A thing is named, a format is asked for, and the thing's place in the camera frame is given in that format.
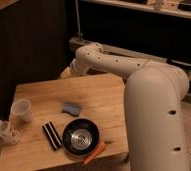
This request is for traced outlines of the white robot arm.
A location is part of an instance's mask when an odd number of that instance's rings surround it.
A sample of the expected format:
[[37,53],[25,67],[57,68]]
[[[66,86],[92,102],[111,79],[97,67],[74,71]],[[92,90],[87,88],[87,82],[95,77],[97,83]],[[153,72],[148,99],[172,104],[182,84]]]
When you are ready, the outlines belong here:
[[189,171],[181,101],[189,90],[179,67],[150,59],[110,55],[99,43],[81,46],[60,74],[89,69],[125,80],[124,112],[132,171]]

